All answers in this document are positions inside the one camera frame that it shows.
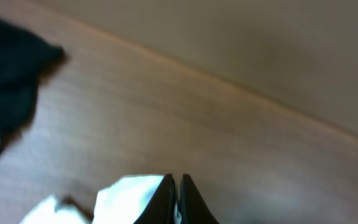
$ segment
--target wooden surface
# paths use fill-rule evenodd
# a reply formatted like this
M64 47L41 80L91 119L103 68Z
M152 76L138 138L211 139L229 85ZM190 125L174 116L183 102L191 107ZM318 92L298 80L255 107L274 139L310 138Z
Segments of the wooden surface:
M358 223L357 138L42 6L0 0L0 17L69 56L0 157L0 223L169 172L191 174L221 223Z
M31 1L358 134L358 1Z

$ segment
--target black object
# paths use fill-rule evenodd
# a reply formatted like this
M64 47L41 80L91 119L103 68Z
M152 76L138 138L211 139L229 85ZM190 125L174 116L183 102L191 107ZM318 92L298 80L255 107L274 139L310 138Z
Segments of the black object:
M175 181L172 174L167 174L134 224L175 224L174 209L176 202ZM181 213L181 224L219 224L188 174L183 174L180 184L179 211Z
M176 201L175 181L172 174L167 174L134 224L175 224L173 211Z
M219 224L188 174L183 174L180 183L180 213L182 224Z
M0 20L0 153L3 137L31 115L37 75L62 57L62 48Z

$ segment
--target beige wall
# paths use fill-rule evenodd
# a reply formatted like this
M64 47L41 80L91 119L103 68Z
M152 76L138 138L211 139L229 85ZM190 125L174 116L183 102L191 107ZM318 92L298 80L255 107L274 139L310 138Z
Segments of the beige wall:
M358 134L358 1L33 1Z

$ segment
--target wooden table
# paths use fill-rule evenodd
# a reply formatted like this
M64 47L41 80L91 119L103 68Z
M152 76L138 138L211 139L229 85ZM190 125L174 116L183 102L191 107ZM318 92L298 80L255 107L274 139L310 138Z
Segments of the wooden table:
M0 17L68 54L0 157L0 223L166 173L191 174L221 223L358 223L356 137L28 0Z

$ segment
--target black cloth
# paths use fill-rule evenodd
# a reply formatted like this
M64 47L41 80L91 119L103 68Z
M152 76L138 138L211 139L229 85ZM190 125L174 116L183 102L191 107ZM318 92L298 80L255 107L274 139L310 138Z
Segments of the black cloth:
M62 57L62 48L0 20L0 152L1 138L31 115L37 75Z

